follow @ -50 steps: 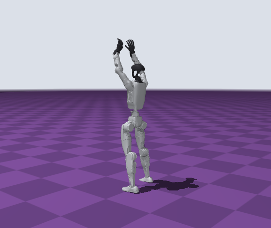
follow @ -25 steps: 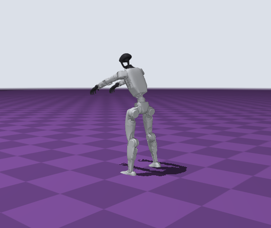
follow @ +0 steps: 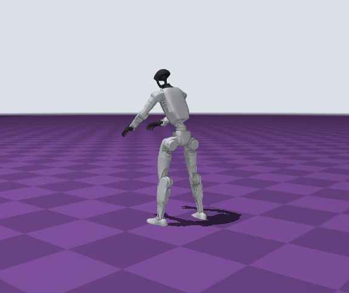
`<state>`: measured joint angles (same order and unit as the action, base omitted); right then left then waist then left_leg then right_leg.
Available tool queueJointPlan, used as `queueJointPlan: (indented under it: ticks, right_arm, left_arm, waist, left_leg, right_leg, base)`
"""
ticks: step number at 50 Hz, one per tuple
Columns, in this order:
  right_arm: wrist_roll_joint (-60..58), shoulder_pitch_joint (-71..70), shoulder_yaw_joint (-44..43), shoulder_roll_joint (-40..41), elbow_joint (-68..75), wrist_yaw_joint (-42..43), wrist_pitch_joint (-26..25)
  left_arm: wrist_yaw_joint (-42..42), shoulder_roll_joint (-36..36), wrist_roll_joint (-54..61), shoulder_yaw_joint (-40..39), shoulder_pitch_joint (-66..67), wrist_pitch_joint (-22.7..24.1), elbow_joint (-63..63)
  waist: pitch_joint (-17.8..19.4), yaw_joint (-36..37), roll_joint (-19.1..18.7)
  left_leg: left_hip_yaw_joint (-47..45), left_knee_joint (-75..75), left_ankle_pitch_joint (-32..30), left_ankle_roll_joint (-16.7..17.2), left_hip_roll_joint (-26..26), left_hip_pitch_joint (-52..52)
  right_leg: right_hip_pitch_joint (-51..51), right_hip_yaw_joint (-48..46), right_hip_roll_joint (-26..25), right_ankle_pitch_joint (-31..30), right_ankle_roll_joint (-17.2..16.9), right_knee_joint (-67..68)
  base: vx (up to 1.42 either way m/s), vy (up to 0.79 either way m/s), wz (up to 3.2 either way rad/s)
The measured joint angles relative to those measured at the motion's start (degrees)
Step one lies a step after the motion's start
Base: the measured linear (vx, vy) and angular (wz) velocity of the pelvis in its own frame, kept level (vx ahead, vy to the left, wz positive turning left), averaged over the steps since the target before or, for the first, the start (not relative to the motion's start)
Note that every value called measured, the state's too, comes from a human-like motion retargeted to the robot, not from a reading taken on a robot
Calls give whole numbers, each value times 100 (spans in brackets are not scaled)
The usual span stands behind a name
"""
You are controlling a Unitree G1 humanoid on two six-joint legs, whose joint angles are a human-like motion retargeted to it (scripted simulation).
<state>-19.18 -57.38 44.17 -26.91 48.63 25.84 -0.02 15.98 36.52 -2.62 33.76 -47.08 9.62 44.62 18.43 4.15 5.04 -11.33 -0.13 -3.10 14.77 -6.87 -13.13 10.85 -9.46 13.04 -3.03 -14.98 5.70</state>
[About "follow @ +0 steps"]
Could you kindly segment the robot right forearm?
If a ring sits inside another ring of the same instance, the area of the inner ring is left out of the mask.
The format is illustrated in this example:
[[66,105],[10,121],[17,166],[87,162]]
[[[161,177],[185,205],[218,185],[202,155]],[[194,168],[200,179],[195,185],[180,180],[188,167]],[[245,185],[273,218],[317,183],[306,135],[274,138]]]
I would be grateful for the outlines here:
[[163,121],[163,124],[161,126],[166,126],[168,123],[170,123],[166,117],[163,118],[162,121]]

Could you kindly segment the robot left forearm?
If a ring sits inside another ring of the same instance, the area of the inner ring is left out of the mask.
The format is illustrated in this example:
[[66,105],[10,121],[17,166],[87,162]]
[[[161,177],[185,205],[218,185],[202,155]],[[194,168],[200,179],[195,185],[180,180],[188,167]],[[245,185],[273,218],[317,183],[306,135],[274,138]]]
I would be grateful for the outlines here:
[[141,119],[139,116],[139,114],[142,112],[142,110],[137,114],[137,116],[135,117],[135,119],[132,121],[131,125],[129,125],[129,127],[133,128],[133,131],[140,125],[140,123],[142,123],[143,119]]

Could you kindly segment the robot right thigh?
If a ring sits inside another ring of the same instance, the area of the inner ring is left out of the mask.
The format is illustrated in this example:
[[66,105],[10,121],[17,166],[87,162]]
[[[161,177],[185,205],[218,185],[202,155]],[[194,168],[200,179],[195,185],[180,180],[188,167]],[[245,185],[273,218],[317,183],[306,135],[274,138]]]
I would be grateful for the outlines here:
[[197,174],[197,152],[199,141],[191,137],[191,144],[184,146],[184,157],[189,174],[189,181],[192,185],[200,183],[200,177]]

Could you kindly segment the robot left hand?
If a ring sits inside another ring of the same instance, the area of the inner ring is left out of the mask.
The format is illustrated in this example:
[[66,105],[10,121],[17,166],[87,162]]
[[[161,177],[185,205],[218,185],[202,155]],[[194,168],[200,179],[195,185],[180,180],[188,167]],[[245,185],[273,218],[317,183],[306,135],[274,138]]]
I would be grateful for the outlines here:
[[129,127],[129,125],[124,129],[124,131],[123,131],[123,133],[122,133],[122,136],[124,137],[125,136],[125,134],[126,134],[126,132],[128,132],[128,131],[132,131],[133,130],[133,128],[132,127]]

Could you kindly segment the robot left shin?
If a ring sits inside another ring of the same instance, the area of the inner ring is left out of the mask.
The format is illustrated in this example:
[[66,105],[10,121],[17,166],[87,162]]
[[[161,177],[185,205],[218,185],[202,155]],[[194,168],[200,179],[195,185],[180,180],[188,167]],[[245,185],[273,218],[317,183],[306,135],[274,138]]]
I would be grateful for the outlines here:
[[[161,220],[161,218],[164,217],[164,211],[166,208],[166,204],[168,202],[171,190],[167,188],[168,186],[168,180],[167,178],[161,178],[160,181],[158,181],[158,187],[157,187],[157,220]],[[159,216],[159,217],[158,217]]]

